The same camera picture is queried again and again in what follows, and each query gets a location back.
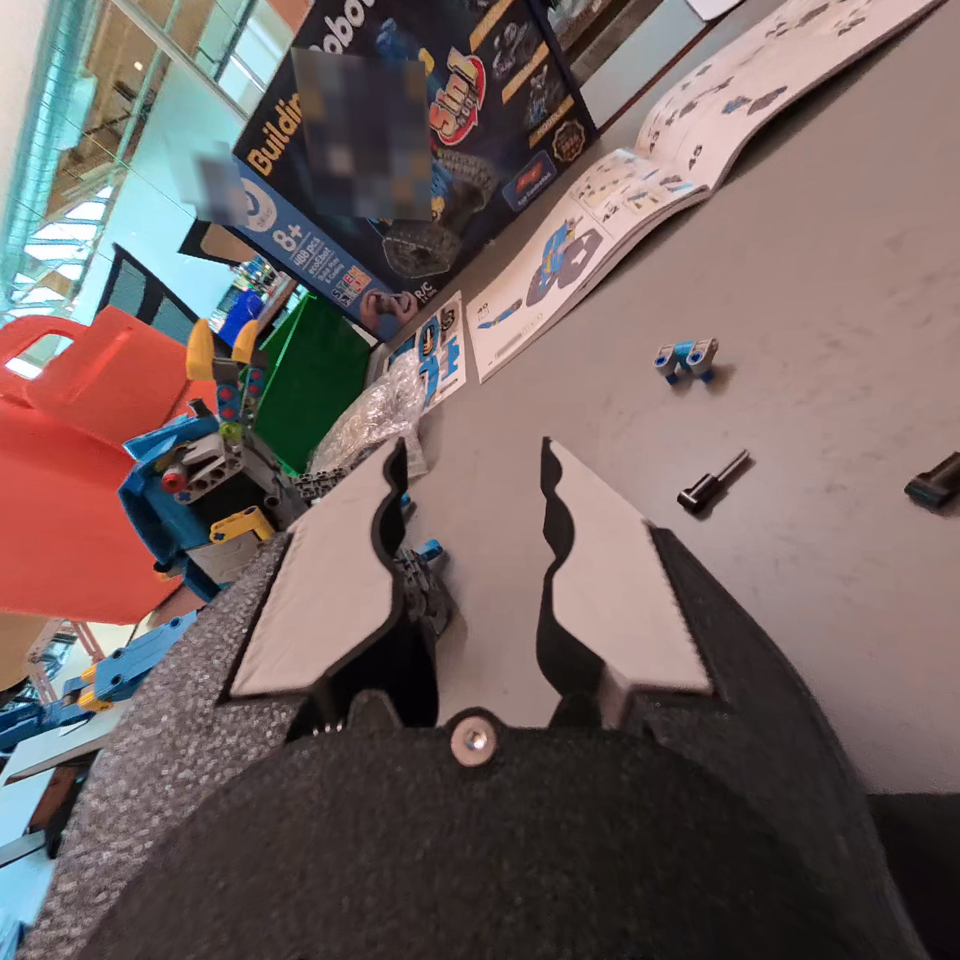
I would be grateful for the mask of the grey blue toy build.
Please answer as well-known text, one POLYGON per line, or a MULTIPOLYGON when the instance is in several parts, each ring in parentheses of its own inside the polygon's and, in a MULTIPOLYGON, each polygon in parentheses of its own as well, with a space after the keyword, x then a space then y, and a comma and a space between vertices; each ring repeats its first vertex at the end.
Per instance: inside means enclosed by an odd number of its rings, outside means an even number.
POLYGON ((197 618, 198 611, 192 610, 116 649, 78 676, 66 679, 62 695, 53 702, 34 702, 3 714, 2 753, 30 738, 89 722, 131 699, 197 618))

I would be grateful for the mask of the clear plastic bag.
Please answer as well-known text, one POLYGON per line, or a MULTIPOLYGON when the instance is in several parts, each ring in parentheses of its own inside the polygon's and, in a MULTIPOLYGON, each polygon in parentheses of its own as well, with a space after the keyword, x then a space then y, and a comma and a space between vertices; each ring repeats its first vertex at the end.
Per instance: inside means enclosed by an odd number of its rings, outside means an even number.
POLYGON ((406 445, 408 476, 427 474, 420 425, 426 411, 426 386, 420 362, 406 352, 340 415, 312 453, 305 475, 352 469, 361 455, 389 441, 406 445))

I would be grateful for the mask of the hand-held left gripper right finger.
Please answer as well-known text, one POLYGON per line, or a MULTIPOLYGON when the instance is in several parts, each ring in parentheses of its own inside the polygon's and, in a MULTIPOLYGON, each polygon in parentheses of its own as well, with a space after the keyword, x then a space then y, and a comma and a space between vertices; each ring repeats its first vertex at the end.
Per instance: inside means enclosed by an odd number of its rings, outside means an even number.
POLYGON ((544 575, 535 634, 558 715, 620 727, 637 695, 707 700, 699 652, 647 517, 556 438, 541 444, 544 575))

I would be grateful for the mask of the grey desk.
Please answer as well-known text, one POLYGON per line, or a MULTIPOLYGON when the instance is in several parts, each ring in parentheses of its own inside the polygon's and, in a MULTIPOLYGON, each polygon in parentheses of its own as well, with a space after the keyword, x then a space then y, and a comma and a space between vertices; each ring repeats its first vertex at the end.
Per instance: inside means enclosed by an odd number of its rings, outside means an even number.
POLYGON ((958 792, 958 503, 906 483, 958 450, 958 2, 807 94, 718 192, 422 424, 410 535, 458 612, 439 719, 545 725, 541 445, 673 530, 778 645, 868 791, 958 792), (717 338, 714 377, 661 348, 717 338), (740 450, 699 515, 678 493, 740 450))

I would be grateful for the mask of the instruction booklet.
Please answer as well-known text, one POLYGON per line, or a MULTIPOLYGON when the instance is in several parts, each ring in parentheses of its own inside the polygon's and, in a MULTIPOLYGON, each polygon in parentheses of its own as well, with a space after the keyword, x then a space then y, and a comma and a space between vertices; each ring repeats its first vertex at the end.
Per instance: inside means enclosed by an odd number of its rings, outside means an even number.
POLYGON ((466 306, 480 381, 566 316, 654 229, 711 198, 778 113, 939 5, 784 2, 673 84, 633 146, 587 167, 466 306))

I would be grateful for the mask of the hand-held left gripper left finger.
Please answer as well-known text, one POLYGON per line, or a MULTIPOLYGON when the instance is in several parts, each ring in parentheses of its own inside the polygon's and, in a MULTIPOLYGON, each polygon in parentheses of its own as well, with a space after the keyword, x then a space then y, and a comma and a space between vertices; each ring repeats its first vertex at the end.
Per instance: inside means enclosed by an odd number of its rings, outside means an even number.
POLYGON ((294 522, 226 690, 232 701, 306 696, 340 721, 343 672, 393 630, 403 588, 404 438, 383 443, 294 522))

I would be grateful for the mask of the blue tracked toy robot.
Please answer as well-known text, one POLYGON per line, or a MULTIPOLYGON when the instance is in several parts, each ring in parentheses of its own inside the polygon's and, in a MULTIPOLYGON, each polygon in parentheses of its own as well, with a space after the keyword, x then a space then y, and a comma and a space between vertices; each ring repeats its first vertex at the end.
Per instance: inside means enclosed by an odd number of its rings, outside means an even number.
POLYGON ((186 373, 214 385, 215 410, 191 400, 190 414, 125 443, 134 462, 119 489, 126 516, 154 558, 154 571, 179 577, 202 604, 376 450, 353 468, 288 473, 255 431, 271 366, 257 336, 251 320, 223 357, 210 323, 197 321, 186 373))

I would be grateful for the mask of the black mesh chair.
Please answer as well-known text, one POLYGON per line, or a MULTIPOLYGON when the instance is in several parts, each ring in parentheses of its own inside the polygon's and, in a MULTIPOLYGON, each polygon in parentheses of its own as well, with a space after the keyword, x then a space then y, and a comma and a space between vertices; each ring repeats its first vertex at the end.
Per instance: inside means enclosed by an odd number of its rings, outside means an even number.
POLYGON ((198 315, 125 247, 112 246, 96 313, 115 307, 186 347, 198 315))

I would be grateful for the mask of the dark blue toy set box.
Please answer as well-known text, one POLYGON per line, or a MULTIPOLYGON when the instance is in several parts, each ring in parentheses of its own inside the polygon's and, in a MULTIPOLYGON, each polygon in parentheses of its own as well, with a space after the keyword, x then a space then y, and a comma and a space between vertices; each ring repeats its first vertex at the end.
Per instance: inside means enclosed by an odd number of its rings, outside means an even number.
POLYGON ((233 148, 246 223, 231 230, 379 342, 491 244, 596 137, 547 2, 314 2, 233 148), (321 209, 296 55, 425 73, 431 212, 321 209))

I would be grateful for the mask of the blue sticker sheet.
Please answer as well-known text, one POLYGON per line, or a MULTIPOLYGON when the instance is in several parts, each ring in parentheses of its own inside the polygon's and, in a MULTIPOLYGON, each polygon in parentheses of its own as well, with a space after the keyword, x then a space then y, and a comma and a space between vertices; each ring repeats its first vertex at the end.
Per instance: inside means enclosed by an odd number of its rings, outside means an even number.
POLYGON ((388 373, 398 360, 414 360, 424 390, 423 412, 435 409, 468 380, 461 292, 452 294, 421 323, 387 358, 388 373))

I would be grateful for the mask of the green storage bin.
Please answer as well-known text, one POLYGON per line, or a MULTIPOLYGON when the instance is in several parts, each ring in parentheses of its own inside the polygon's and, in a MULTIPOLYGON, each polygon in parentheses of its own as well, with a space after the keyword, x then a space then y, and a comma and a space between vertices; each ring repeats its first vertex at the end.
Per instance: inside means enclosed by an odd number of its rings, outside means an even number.
POLYGON ((373 347, 325 299, 306 294, 261 349, 270 372, 254 431, 288 474, 304 474, 363 392, 373 347))

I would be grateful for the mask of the dark perforated panel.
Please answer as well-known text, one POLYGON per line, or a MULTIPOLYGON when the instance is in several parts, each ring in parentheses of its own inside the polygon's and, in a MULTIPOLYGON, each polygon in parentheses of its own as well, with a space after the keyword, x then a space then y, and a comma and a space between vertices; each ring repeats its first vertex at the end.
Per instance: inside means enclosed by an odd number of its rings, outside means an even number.
POLYGON ((929 956, 959 957, 959 795, 872 794, 891 874, 929 956))

